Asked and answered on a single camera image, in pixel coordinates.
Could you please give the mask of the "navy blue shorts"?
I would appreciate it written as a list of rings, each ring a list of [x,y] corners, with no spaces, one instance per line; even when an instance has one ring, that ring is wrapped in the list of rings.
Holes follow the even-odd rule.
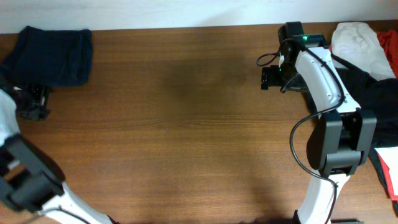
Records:
[[[93,60],[92,32],[25,27],[1,62],[1,73],[14,83],[71,87],[88,83]]]

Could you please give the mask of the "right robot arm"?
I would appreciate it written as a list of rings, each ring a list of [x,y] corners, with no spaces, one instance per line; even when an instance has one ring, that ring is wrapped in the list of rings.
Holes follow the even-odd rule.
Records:
[[[364,164],[371,148],[376,116],[363,110],[350,95],[320,34],[279,37],[272,56],[278,65],[263,63],[261,88],[279,86],[283,92],[307,91],[316,112],[298,121],[289,136],[296,163],[311,179],[307,194],[294,213],[294,223],[330,223],[341,188]],[[304,122],[317,119],[307,142],[308,167],[294,148],[294,134]]]

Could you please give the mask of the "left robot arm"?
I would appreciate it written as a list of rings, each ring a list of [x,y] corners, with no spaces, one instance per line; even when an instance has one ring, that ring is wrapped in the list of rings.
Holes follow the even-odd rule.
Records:
[[[58,164],[22,136],[17,111],[29,103],[21,89],[1,77],[1,202],[58,223],[114,223],[77,197]]]

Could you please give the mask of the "black shorts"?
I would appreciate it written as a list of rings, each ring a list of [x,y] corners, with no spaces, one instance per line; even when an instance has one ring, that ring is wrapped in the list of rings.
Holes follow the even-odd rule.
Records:
[[[337,72],[350,95],[362,109],[372,110],[376,115],[377,125],[368,157],[380,183],[387,189],[387,180],[376,149],[397,146],[397,79],[378,81],[361,68],[336,55],[332,55],[332,59],[344,66]]]

